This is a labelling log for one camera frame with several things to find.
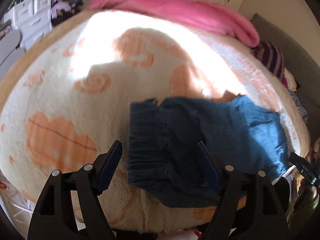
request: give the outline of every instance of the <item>drawer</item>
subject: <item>drawer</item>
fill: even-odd
[[[33,16],[33,0],[16,5],[13,8],[13,24],[21,24]]]
[[[37,30],[51,22],[51,11],[45,9],[35,14],[31,19],[19,26],[22,33],[22,39],[26,40],[31,37]]]
[[[34,35],[32,35],[31,38],[27,39],[26,41],[23,41],[22,42],[23,47],[26,50],[29,50],[33,46],[33,44],[35,44],[40,38],[45,36],[50,31],[51,31],[51,23],[49,23],[42,29],[38,30],[36,33],[34,33]]]
[[[47,7],[51,7],[51,0],[35,0],[35,13]]]

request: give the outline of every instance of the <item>white chest of drawers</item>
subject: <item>white chest of drawers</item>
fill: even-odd
[[[28,50],[52,29],[51,0],[24,0],[4,15],[4,22],[9,19],[21,32],[20,46]]]

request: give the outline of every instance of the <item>fleece blanket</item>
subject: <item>fleece blanket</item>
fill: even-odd
[[[133,101],[229,101],[244,94],[280,113],[289,150],[301,156],[309,150],[290,95],[249,48],[232,37],[132,12],[86,11],[71,18],[9,70],[0,91],[0,169],[33,202],[53,170],[76,171],[114,140],[123,143],[110,187],[99,197],[112,228],[170,232],[209,222],[215,211],[168,208],[127,184]]]
[[[147,14],[217,35],[237,37],[252,48],[256,47],[260,40],[250,21],[217,3],[190,0],[92,0],[87,10],[102,8]]]

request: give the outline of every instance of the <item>gray headboard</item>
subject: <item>gray headboard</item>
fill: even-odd
[[[297,95],[309,114],[311,145],[320,137],[320,67],[292,37],[255,14],[252,19],[262,41],[271,41],[283,52],[286,67],[301,87]]]

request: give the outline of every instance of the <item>metal screw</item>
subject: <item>metal screw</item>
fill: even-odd
[[[59,170],[54,170],[52,173],[52,176],[58,176],[60,174],[60,171]]]
[[[264,171],[258,171],[258,175],[260,177],[265,177],[266,176],[266,173]]]
[[[233,171],[235,168],[232,165],[227,165],[224,167],[227,171]]]
[[[92,168],[93,168],[92,164],[87,164],[86,166],[84,166],[85,171],[91,171]]]

